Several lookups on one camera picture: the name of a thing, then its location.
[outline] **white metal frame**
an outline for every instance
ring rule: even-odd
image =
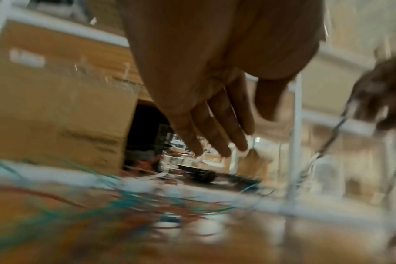
[[[10,0],[2,0],[0,2],[0,32],[6,20],[14,20],[20,23],[26,23],[33,26],[44,27],[50,30],[76,35],[118,45],[122,47],[129,47],[126,38],[104,32],[89,26],[73,23],[70,21],[55,18],[49,15],[37,13],[26,10],[10,4]],[[357,67],[363,70],[373,68],[374,61],[359,57],[352,53],[342,52],[334,49],[327,44],[322,44],[317,55],[328,60],[333,60],[336,63],[343,63],[349,67]],[[256,77],[248,75],[248,78],[257,81]],[[290,177],[289,187],[287,190],[287,200],[271,200],[265,199],[260,201],[259,197],[254,196],[240,196],[239,194],[207,190],[191,186],[165,186],[165,192],[171,196],[182,195],[188,191],[191,197],[197,197],[199,201],[205,202],[220,202],[232,203],[237,207],[246,207],[254,202],[256,210],[265,211],[273,214],[282,214],[287,216],[306,217],[315,220],[322,220],[337,224],[351,224],[360,226],[390,226],[396,230],[396,215],[391,219],[385,217],[386,212],[380,208],[370,208],[356,202],[345,200],[344,198],[334,200],[325,197],[321,199],[314,199],[313,196],[299,196],[297,199],[296,185],[299,180],[299,172],[301,169],[301,135],[302,135],[302,121],[309,120],[316,124],[334,127],[340,118],[337,116],[318,113],[310,110],[302,109],[302,77],[298,75],[295,90],[295,115],[294,115],[294,129],[291,137],[290,146]],[[354,133],[357,135],[372,137],[374,127],[370,124],[349,120],[341,128],[343,131]],[[387,178],[391,171],[388,167],[388,156],[390,155],[390,147],[388,141],[385,140],[384,148],[384,163],[383,177]],[[86,186],[92,182],[92,175],[85,172],[53,169],[47,167],[36,167],[27,164],[10,163],[21,174],[29,177],[29,180],[34,181],[48,181],[60,182],[63,184],[71,184],[78,186]],[[0,177],[10,177],[10,173],[0,168]],[[123,182],[123,188],[131,191],[149,191],[156,185],[153,181],[126,179]]]

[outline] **red wire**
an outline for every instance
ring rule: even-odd
[[[13,193],[20,193],[20,194],[29,194],[29,195],[33,195],[33,196],[56,200],[56,201],[59,201],[59,202],[62,202],[62,203],[68,204],[68,205],[72,205],[72,206],[75,206],[78,208],[87,208],[85,205],[72,202],[70,200],[67,200],[63,197],[60,197],[60,196],[57,196],[54,194],[48,194],[48,193],[44,193],[44,192],[40,192],[40,191],[36,191],[36,190],[28,190],[28,189],[16,187],[16,186],[0,185],[0,192],[13,192]]]

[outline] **cardboard box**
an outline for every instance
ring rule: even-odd
[[[114,174],[122,168],[138,89],[0,55],[0,159]]]

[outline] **person's hand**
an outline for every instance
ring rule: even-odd
[[[376,64],[355,83],[350,100],[358,103],[355,118],[374,121],[383,107],[388,107],[386,118],[377,130],[396,128],[396,57]]]
[[[259,78],[255,104],[274,120],[288,82],[317,52],[322,0],[120,0],[130,47],[156,106],[197,155],[194,126],[222,155],[255,130],[245,71]]]

